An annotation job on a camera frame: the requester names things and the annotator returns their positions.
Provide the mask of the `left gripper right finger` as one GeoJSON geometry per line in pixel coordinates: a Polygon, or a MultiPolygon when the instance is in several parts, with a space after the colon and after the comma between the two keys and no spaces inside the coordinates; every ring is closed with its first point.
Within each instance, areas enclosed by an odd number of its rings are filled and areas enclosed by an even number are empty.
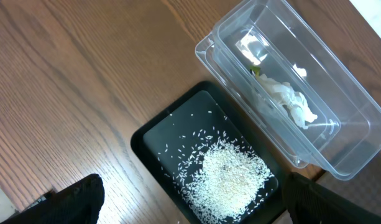
{"type": "Polygon", "coordinates": [[[282,197],[293,223],[381,224],[380,216],[297,172],[291,172],[286,176],[282,197]]]}

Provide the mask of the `white tissue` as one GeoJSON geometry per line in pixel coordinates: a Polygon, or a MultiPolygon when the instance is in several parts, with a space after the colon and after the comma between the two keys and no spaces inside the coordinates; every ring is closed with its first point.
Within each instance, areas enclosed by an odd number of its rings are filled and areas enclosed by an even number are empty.
{"type": "Polygon", "coordinates": [[[302,129],[308,129],[306,123],[313,123],[318,115],[314,114],[304,94],[295,91],[288,82],[278,82],[265,74],[255,77],[264,90],[285,114],[290,113],[294,123],[302,129]]]}

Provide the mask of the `pile of white rice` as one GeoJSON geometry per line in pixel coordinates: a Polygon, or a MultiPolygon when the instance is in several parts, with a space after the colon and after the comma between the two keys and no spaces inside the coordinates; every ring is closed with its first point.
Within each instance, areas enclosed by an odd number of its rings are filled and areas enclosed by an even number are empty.
{"type": "Polygon", "coordinates": [[[201,223],[240,223],[275,176],[221,110],[170,114],[150,131],[163,178],[201,223]]]}

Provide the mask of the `yellow green snack wrapper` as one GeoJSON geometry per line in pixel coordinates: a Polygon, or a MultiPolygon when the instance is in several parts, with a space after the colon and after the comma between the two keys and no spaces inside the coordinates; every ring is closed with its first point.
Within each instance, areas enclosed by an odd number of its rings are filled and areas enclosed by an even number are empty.
{"type": "Polygon", "coordinates": [[[255,76],[255,77],[259,77],[260,76],[260,67],[256,66],[256,65],[252,65],[250,66],[250,73],[255,76]]]}

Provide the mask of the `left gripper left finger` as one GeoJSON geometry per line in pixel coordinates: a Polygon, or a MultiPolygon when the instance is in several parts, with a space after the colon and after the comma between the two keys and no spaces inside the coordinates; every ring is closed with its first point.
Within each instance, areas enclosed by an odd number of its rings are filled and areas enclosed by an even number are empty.
{"type": "Polygon", "coordinates": [[[102,178],[90,174],[2,224],[97,224],[104,196],[102,178]]]}

